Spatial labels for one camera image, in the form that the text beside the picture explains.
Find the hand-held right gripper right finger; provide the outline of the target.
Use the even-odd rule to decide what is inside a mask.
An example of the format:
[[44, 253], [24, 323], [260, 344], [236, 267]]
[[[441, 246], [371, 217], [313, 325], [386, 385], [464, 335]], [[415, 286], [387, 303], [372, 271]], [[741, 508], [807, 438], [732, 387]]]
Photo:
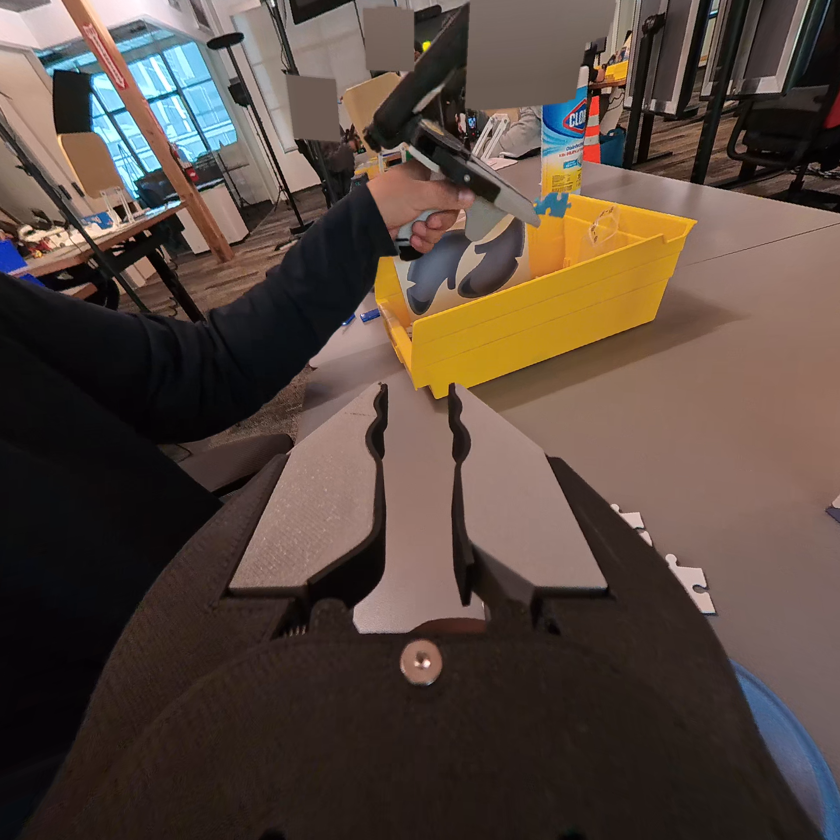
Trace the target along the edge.
[[466, 387], [448, 388], [451, 531], [460, 601], [533, 607], [599, 597], [606, 578], [540, 446]]

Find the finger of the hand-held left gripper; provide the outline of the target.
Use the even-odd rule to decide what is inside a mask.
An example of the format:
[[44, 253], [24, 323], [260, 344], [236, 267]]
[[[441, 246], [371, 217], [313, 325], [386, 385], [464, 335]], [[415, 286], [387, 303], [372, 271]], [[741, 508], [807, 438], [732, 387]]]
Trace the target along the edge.
[[486, 238], [508, 216], [534, 228], [541, 225], [541, 217], [536, 213], [533, 203], [516, 190], [504, 186], [494, 201], [476, 196], [470, 208], [465, 211], [465, 236]]

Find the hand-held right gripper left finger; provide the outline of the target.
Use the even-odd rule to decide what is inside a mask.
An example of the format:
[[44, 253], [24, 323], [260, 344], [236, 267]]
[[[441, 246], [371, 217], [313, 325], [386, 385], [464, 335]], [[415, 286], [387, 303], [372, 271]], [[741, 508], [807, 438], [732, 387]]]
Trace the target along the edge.
[[356, 396], [290, 452], [228, 589], [355, 607], [385, 568], [387, 385]]

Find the person's left forearm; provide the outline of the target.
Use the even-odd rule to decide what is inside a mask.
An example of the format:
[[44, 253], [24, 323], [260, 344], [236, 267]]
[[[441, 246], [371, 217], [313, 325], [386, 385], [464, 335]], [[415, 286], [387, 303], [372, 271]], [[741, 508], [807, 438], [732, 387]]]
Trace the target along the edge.
[[396, 250], [373, 186], [322, 216], [266, 279], [204, 322], [121, 316], [128, 370], [113, 402], [155, 443], [210, 437], [256, 414], [360, 306]]

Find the person's left hand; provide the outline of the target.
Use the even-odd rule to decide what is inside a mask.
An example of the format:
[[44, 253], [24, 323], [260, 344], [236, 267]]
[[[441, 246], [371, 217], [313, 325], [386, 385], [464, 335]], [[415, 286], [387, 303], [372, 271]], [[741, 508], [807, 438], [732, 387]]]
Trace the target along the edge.
[[392, 240], [410, 226], [408, 247], [420, 255], [431, 251], [476, 200], [465, 186], [432, 179], [431, 172], [417, 161], [379, 174], [367, 189]]

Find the printed sheet with blue shapes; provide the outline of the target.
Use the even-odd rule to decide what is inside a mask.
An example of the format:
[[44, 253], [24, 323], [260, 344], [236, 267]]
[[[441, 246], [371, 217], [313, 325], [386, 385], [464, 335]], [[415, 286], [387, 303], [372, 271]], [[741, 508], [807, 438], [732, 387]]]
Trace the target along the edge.
[[466, 237], [465, 228], [466, 212], [461, 211], [429, 252], [412, 260], [395, 258], [408, 324], [532, 278], [531, 226], [506, 215], [477, 241]]

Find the tan padded panel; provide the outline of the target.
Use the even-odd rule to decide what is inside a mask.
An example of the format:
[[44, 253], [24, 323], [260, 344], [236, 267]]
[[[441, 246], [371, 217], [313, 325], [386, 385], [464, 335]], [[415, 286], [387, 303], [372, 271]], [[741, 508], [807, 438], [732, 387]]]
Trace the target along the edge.
[[108, 146], [98, 133], [60, 133], [57, 141], [76, 182], [87, 196], [100, 198], [106, 191], [124, 188]]
[[349, 87], [344, 92], [341, 97], [341, 107], [350, 120], [353, 132], [360, 139], [364, 137], [366, 127], [372, 123], [376, 110], [401, 80], [399, 73], [389, 71]]

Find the white folding stand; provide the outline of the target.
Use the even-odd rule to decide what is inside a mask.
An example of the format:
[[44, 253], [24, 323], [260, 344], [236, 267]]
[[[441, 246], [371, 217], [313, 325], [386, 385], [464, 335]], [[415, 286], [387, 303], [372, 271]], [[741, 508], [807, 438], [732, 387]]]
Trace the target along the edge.
[[485, 163], [497, 156], [499, 141], [508, 130], [510, 118], [508, 112], [501, 111], [492, 114], [477, 140], [472, 143], [471, 153], [479, 161]]

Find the disinfecting wipes canister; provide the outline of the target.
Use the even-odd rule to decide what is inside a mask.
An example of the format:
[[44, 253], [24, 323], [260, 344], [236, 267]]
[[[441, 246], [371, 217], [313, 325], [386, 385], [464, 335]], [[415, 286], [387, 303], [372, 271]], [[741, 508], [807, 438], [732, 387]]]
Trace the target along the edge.
[[590, 71], [582, 65], [571, 99], [542, 106], [541, 195], [581, 190]]

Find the clear plastic bag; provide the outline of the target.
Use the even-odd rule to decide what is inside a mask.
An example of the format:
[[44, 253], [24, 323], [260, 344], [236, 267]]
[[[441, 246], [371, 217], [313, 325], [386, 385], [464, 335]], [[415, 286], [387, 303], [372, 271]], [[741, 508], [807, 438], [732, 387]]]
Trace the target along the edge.
[[617, 247], [616, 237], [621, 232], [621, 208], [617, 204], [605, 207], [591, 222], [582, 239], [596, 254], [606, 253]]

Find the black light stand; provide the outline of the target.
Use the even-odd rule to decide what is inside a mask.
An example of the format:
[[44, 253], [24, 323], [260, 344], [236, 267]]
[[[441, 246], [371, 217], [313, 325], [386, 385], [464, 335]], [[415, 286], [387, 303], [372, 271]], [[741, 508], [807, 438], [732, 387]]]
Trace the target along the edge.
[[254, 99], [252, 98], [250, 91], [248, 89], [247, 83], [245, 78], [242, 74], [242, 71], [239, 67], [239, 63], [234, 53], [234, 47], [239, 46], [242, 44], [245, 36], [240, 32], [233, 32], [229, 34], [223, 34], [219, 36], [215, 36], [210, 38], [206, 42], [206, 47], [209, 50], [214, 52], [225, 51], [230, 59], [230, 63], [234, 69], [236, 78], [234, 82], [229, 84], [231, 90], [232, 98], [237, 102], [237, 104], [247, 109], [250, 113], [250, 116], [255, 121], [255, 125], [257, 127], [257, 131], [259, 133], [259, 137], [261, 138], [262, 144], [264, 146], [264, 150], [266, 151], [273, 174], [277, 180], [278, 187], [279, 187], [279, 195], [278, 198], [284, 198], [286, 200], [286, 204], [293, 212], [295, 218], [297, 219], [297, 226], [290, 227], [290, 236], [293, 238], [299, 238], [302, 236], [308, 227], [310, 226], [309, 223], [305, 223], [302, 215], [299, 211], [297, 202], [294, 198], [294, 195], [289, 188], [287, 179], [280, 167], [280, 163], [277, 159], [277, 155], [275, 153], [274, 147], [270, 141], [268, 133], [266, 131], [266, 126], [263, 123], [259, 112], [256, 108], [254, 103]]

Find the black office chair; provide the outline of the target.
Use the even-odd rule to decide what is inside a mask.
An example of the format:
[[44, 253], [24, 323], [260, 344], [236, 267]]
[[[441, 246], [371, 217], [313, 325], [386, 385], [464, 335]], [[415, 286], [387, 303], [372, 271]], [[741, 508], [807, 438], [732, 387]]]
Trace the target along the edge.
[[738, 176], [721, 187], [769, 180], [785, 172], [793, 182], [778, 198], [813, 203], [820, 193], [804, 187], [805, 178], [838, 169], [838, 83], [793, 88], [775, 99], [748, 101], [738, 110], [728, 158], [741, 164]]

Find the blue plastic bowl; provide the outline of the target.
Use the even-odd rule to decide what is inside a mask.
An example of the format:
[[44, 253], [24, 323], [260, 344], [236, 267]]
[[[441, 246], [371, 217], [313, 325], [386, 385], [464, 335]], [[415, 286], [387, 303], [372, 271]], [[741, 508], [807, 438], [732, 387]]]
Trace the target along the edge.
[[793, 712], [761, 680], [731, 661], [764, 745], [823, 838], [838, 838], [838, 789], [824, 757]]

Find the wooden desk with black legs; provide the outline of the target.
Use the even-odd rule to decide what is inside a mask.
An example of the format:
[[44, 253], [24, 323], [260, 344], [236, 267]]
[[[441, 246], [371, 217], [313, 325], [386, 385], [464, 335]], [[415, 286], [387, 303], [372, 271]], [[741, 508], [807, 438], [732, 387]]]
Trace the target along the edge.
[[54, 275], [76, 266], [95, 266], [105, 280], [116, 281], [142, 311], [146, 307], [139, 299], [123, 273], [147, 259], [157, 277], [168, 290], [175, 305], [192, 322], [204, 322], [203, 312], [180, 282], [175, 270], [169, 266], [163, 253], [169, 227], [183, 229], [178, 214], [182, 203], [170, 202], [144, 211], [139, 217], [124, 224], [102, 230], [99, 234], [50, 250], [45, 255], [26, 259], [21, 266], [7, 263], [2, 273], [11, 277], [41, 278]]

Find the wooden post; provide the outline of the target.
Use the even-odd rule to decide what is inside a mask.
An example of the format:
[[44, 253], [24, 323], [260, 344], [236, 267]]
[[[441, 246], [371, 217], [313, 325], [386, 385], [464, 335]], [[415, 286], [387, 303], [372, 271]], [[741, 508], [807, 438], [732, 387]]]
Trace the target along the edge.
[[231, 245], [193, 181], [184, 173], [172, 144], [154, 116], [150, 103], [133, 78], [126, 60], [120, 54], [115, 41], [93, 5], [89, 1], [63, 1], [62, 4], [87, 46], [97, 58], [100, 67], [110, 79], [155, 157], [161, 163], [164, 174], [182, 200], [184, 208], [204, 237], [211, 253], [218, 261], [228, 263], [234, 258]]

